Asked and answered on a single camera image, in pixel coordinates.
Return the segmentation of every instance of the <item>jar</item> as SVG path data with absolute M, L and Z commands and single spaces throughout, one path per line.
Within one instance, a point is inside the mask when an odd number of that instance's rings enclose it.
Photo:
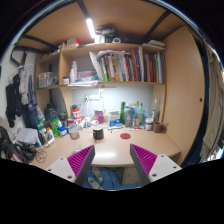
M 146 118 L 145 122 L 146 122 L 145 129 L 147 131 L 151 131 L 152 127 L 153 127 L 153 119 L 152 118 Z

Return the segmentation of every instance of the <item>wooden desk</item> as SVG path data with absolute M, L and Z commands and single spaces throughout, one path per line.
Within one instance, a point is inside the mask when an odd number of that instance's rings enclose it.
M 120 134 L 122 133 L 129 133 L 131 138 L 121 139 Z M 83 149 L 90 145 L 95 145 L 95 157 L 92 161 L 92 166 L 130 167 L 134 166 L 130 155 L 130 144 L 143 147 L 156 155 L 166 154 L 172 158 L 180 154 L 179 148 L 163 133 L 154 133 L 146 130 L 129 131 L 128 128 L 114 129 L 111 133 L 105 127 L 104 139 L 94 140 L 91 127 L 80 131 L 80 139 L 77 140 L 70 139 L 69 135 L 56 137 L 55 142 L 50 147 L 44 147 L 47 152 L 45 162 L 38 163 L 34 159 L 31 163 L 39 168 L 46 169 L 58 157 L 69 157 L 72 155 L 76 146 L 81 146 Z

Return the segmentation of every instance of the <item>ceiling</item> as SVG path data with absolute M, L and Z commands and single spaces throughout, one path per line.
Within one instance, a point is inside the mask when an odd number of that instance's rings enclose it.
M 156 21 L 166 12 L 152 3 L 141 0 L 83 0 L 93 20 L 95 29 L 113 26 L 122 42 L 139 43 Z M 77 2 L 51 13 L 33 26 L 26 35 L 39 38 L 58 46 L 63 41 L 77 37 L 81 44 L 94 43 L 86 18 Z M 151 33 L 148 41 L 163 40 L 170 33 L 187 24 L 174 14 L 169 14 Z M 44 51 L 53 49 L 43 43 L 22 38 L 19 46 L 27 46 Z

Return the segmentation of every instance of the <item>paper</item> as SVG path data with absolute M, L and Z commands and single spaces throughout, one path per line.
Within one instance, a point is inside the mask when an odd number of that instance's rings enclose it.
M 103 81 L 102 71 L 101 71 L 99 62 L 98 62 L 97 59 L 96 59 L 96 54 L 94 54 L 94 53 L 92 53 L 92 52 L 89 52 L 89 54 L 90 54 L 90 58 L 91 58 L 91 60 L 92 60 L 93 66 L 94 66 L 94 68 L 96 69 L 96 72 L 97 72 L 97 74 L 98 74 L 99 81 Z
M 38 133 L 36 129 L 23 128 L 17 135 L 16 140 L 20 142 L 25 142 L 27 144 L 35 144 L 38 138 Z
M 98 83 L 98 80 L 95 81 L 80 81 L 80 82 L 73 82 L 71 84 L 69 84 L 68 86 L 77 86 L 77 87 L 90 87 L 90 86 L 96 86 Z

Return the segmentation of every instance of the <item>red coaster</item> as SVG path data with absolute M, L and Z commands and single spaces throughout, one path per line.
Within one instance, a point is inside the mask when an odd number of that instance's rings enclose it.
M 129 139 L 129 138 L 131 138 L 131 135 L 129 135 L 128 133 L 123 133 L 120 135 L 120 137 L 123 139 Z

